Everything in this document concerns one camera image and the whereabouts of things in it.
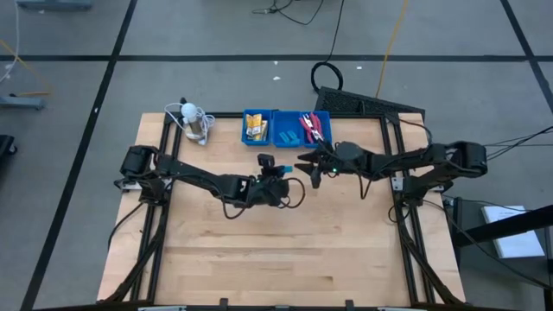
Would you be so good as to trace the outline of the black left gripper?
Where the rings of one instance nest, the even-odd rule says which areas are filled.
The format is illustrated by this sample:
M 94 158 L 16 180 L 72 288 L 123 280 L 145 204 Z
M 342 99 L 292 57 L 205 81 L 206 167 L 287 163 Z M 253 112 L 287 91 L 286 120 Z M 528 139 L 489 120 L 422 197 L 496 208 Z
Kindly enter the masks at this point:
M 289 182 L 284 179 L 284 166 L 277 166 L 269 154 L 257 155 L 261 173 L 254 181 L 254 205 L 284 208 L 283 199 L 289 194 Z

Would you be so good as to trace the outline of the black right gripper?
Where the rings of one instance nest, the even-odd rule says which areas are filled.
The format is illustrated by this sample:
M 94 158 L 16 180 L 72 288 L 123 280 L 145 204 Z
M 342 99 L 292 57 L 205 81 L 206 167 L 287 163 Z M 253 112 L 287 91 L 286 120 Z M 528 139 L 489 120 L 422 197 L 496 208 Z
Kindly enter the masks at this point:
M 311 153 L 315 163 L 296 163 L 295 168 L 306 174 L 311 174 L 313 188 L 319 188 L 321 176 L 332 173 L 363 176 L 366 165 L 366 152 L 357 144 L 351 142 L 338 143 L 334 148 L 328 142 L 318 142 L 317 148 Z

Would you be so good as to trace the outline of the blue plastic slotted bin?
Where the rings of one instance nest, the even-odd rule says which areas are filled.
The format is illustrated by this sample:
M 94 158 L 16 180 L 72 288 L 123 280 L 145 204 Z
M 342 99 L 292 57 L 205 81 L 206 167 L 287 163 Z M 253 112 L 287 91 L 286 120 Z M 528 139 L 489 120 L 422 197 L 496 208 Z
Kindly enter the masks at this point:
M 301 111 L 300 116 L 302 114 L 309 114 L 310 112 L 313 112 L 321 121 L 321 127 L 322 127 L 323 136 L 324 136 L 323 142 L 331 143 L 332 142 L 332 126 L 331 126 L 331 119 L 330 119 L 329 113 L 327 111 Z M 303 129 L 303 133 L 304 133 L 304 145 L 307 148 L 315 148 L 319 141 L 316 142 L 316 143 L 309 143 L 308 139 L 306 137 L 305 129 Z
M 256 141 L 255 139 L 254 140 L 247 140 L 246 139 L 246 129 L 247 129 L 247 124 L 246 124 L 246 115 L 247 114 L 262 114 L 263 115 L 263 120 L 267 120 L 268 121 L 268 131 L 267 131 L 267 136 L 266 136 L 266 139 L 264 141 Z M 251 145 L 251 146 L 262 146 L 262 145 L 269 145 L 271 144 L 271 138 L 270 138 L 270 132 L 271 132 L 271 127 L 272 125 L 272 111 L 271 110 L 265 110 L 265 109 L 248 109 L 248 110 L 244 110 L 244 113 L 243 113 L 243 128 L 242 128 L 242 142 L 246 145 Z
M 296 148 L 301 145 L 302 127 L 299 122 L 299 111 L 275 111 L 272 115 L 271 138 L 273 144 L 278 148 Z M 280 132 L 285 132 L 288 136 L 288 131 L 294 131 L 300 140 L 299 145 L 286 144 L 279 136 Z

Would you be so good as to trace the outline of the black perforated panel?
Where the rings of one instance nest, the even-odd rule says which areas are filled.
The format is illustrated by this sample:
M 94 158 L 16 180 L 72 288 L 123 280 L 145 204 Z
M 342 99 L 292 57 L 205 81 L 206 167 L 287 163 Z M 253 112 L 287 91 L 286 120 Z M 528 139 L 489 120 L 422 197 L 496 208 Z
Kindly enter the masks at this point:
M 319 90 L 315 110 L 362 116 L 384 115 L 385 113 L 414 113 L 425 117 L 424 109 L 325 86 Z

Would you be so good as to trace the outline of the white bulb table lamp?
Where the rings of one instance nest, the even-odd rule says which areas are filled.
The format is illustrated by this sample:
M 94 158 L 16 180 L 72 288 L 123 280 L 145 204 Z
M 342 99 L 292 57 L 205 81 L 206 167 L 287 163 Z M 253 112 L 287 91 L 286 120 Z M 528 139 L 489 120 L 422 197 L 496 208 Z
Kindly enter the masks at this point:
M 187 138 L 196 141 L 201 140 L 204 137 L 202 116 L 196 105 L 192 103 L 183 104 L 181 107 L 181 115 Z

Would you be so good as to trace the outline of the black side cart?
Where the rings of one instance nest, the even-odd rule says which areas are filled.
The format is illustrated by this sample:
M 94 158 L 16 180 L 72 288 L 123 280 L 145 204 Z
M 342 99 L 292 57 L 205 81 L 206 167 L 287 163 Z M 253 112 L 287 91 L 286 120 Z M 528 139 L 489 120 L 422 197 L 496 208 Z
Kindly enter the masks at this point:
M 480 248 L 498 272 L 542 289 L 545 310 L 553 311 L 553 205 L 526 209 L 450 196 L 443 203 L 457 260 L 463 249 Z

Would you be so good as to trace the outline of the grey metal stand foot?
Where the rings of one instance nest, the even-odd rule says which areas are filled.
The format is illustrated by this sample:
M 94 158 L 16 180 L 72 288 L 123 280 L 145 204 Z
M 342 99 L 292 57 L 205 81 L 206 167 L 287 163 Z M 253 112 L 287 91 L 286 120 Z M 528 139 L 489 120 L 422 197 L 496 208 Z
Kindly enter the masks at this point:
M 41 110 L 46 105 L 41 98 L 0 97 L 0 108 L 19 108 Z

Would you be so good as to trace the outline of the black floor object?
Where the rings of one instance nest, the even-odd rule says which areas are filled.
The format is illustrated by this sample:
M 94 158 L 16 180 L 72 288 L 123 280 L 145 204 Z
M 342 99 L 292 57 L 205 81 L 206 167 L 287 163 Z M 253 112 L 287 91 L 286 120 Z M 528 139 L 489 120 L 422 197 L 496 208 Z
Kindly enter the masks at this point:
M 15 145 L 15 138 L 9 135 L 0 135 L 0 173 L 8 165 L 11 157 L 15 155 L 18 148 Z

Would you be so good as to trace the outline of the grey metal stand base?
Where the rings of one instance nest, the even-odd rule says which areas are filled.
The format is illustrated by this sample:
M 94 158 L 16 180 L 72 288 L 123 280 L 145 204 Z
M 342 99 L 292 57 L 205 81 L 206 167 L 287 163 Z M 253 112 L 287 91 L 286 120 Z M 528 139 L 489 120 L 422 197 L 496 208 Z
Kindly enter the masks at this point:
M 89 10 L 92 0 L 16 0 L 16 4 L 27 10 L 79 11 Z

